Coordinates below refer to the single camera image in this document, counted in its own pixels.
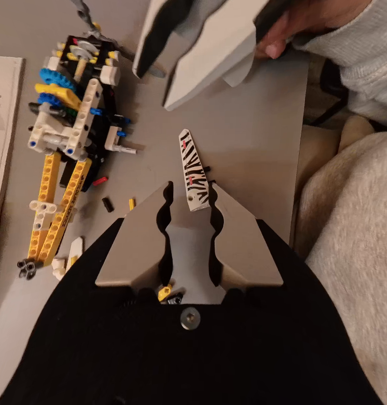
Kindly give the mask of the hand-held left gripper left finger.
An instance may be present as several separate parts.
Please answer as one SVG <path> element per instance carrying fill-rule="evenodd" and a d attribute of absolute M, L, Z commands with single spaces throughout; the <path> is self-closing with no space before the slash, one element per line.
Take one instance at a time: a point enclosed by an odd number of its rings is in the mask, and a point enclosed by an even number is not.
<path fill-rule="evenodd" d="M 125 215 L 95 284 L 135 291 L 167 286 L 173 271 L 170 238 L 174 185 L 165 182 Z"/>

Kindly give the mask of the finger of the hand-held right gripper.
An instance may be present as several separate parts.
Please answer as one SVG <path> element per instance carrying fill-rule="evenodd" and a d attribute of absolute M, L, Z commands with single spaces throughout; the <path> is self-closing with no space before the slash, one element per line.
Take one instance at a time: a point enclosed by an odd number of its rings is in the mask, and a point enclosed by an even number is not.
<path fill-rule="evenodd" d="M 254 55 L 255 19 L 267 3 L 230 0 L 207 17 L 196 42 L 176 63 L 163 101 L 164 109 L 176 109 Z"/>
<path fill-rule="evenodd" d="M 195 3 L 193 0 L 150 2 L 132 65 L 137 78 L 143 78 L 149 72 L 165 49 L 171 33 L 180 25 L 180 33 L 190 40 L 190 48 L 193 47 L 197 40 L 197 24 L 191 12 Z"/>

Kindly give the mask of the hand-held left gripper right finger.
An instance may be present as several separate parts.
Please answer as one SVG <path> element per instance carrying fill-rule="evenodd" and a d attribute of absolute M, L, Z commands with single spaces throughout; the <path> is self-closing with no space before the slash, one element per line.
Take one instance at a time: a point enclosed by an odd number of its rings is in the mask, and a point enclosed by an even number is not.
<path fill-rule="evenodd" d="M 208 270 L 225 291 L 280 287 L 283 279 L 256 217 L 215 182 L 210 184 L 211 238 Z"/>

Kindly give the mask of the zebra striped lego panel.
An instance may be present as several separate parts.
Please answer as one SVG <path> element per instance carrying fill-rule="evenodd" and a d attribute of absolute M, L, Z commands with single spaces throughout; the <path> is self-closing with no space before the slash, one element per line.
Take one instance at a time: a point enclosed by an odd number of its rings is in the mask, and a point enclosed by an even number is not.
<path fill-rule="evenodd" d="M 188 129 L 183 129 L 179 134 L 179 146 L 189 209 L 195 212 L 208 208 L 209 183 Z"/>

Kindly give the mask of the person's right forearm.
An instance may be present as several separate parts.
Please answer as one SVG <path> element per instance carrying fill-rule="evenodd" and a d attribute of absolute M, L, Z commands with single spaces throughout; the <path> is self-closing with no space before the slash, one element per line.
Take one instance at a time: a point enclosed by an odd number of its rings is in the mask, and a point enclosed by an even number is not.
<path fill-rule="evenodd" d="M 387 126 L 387 0 L 374 0 L 345 26 L 297 35 L 295 49 L 330 59 L 348 88 L 348 109 Z"/>

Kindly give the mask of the partly built lego model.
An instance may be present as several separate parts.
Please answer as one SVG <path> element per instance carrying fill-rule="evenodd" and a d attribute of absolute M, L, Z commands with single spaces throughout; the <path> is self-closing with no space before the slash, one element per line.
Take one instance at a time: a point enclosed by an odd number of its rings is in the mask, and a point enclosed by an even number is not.
<path fill-rule="evenodd" d="M 119 56 L 133 62 L 135 53 L 104 36 L 85 1 L 71 1 L 88 27 L 84 36 L 68 36 L 39 71 L 38 100 L 29 103 L 36 115 L 29 127 L 29 149 L 44 154 L 27 257 L 18 261 L 19 277 L 31 280 L 52 264 L 76 202 L 88 190 L 109 151 L 136 154 L 119 144 L 130 120 L 117 113 L 115 86 Z"/>

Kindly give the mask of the lego instruction booklet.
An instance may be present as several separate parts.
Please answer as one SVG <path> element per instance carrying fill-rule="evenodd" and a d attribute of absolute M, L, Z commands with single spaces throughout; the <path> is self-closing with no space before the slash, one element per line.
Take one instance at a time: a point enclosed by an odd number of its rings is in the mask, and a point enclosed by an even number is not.
<path fill-rule="evenodd" d="M 8 184 L 24 59 L 0 56 L 0 215 Z"/>

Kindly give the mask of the person's right hand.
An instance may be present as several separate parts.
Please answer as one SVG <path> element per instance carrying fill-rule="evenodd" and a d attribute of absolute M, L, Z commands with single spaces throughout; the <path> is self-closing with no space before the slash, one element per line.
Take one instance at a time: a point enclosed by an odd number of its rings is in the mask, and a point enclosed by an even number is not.
<path fill-rule="evenodd" d="M 302 32 L 325 33 L 340 28 L 361 14 L 371 0 L 304 0 L 291 6 L 255 49 L 257 59 L 276 59 L 287 40 Z"/>

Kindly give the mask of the person's tan trousers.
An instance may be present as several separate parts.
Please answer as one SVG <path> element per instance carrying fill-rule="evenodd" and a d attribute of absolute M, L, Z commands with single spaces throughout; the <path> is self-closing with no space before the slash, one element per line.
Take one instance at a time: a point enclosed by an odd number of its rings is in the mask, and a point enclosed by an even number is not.
<path fill-rule="evenodd" d="M 337 199 L 335 196 L 333 202 L 331 198 L 324 202 L 317 190 L 317 202 L 307 202 L 306 207 L 301 207 L 305 186 L 343 149 L 374 132 L 373 125 L 359 115 L 348 118 L 341 131 L 308 125 L 302 127 L 290 231 L 290 245 L 301 258 L 305 259 L 312 250 Z"/>

